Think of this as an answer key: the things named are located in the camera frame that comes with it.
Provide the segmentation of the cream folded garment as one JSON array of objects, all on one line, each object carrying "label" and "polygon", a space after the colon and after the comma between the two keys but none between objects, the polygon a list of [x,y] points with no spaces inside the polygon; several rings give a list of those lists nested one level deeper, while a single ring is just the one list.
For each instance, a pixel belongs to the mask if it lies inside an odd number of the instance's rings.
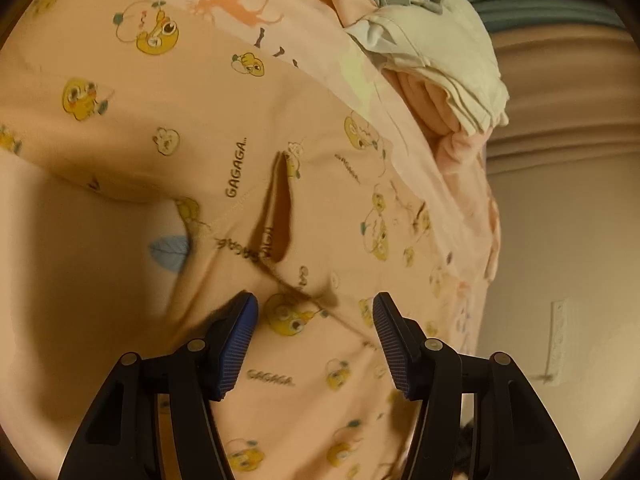
[{"label": "cream folded garment", "polygon": [[382,67],[444,90],[470,136],[509,123],[509,91],[488,31],[468,0],[442,0],[439,14],[422,6],[382,6],[346,32]]}]

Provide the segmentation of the peach duck print garment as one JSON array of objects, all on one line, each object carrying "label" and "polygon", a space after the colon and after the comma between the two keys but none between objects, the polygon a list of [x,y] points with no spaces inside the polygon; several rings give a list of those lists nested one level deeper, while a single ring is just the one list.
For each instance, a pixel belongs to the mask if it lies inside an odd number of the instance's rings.
[{"label": "peach duck print garment", "polygon": [[170,351],[240,290],[257,297],[214,406],[238,478],[399,477],[414,411],[373,298],[472,350],[498,211],[483,163],[442,171],[323,1],[36,0],[1,51],[3,154],[175,205],[182,257],[157,253],[177,277]]}]

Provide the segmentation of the beige curtain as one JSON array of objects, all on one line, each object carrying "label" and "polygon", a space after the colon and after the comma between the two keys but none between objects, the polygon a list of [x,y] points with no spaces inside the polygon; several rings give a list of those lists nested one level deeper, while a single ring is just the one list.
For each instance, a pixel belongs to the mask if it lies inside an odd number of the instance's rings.
[{"label": "beige curtain", "polygon": [[638,154],[639,48],[629,32],[547,25],[491,38],[510,100],[487,143],[496,176]]}]

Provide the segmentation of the white wall power strip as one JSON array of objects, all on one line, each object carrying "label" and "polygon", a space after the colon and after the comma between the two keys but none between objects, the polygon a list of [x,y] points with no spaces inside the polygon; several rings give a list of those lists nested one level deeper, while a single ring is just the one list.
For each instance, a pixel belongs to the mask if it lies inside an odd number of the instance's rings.
[{"label": "white wall power strip", "polygon": [[547,385],[559,385],[568,370],[572,353],[573,318],[570,300],[552,301],[547,361],[544,369],[544,382]]}]

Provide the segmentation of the pink crumpled garment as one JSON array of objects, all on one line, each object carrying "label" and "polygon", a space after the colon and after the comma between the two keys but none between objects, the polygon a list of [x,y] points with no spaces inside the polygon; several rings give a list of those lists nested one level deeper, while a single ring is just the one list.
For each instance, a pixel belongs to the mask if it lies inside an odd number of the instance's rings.
[{"label": "pink crumpled garment", "polygon": [[[322,1],[335,12],[344,29],[382,8],[374,0]],[[405,101],[434,150],[437,165],[442,171],[454,172],[472,162],[484,162],[486,144],[495,129],[470,136],[463,131],[449,109],[444,90],[429,82],[420,82],[409,75],[384,68],[376,62],[374,55],[360,48]]]}]

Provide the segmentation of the pink floral bed sheet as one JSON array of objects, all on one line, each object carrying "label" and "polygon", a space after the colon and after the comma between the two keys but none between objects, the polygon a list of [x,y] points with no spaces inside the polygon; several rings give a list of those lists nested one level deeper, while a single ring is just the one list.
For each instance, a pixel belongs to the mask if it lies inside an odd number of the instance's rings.
[{"label": "pink floral bed sheet", "polygon": [[110,200],[1,157],[1,426],[53,479],[125,352],[172,347],[167,313],[186,231],[169,200]]}]

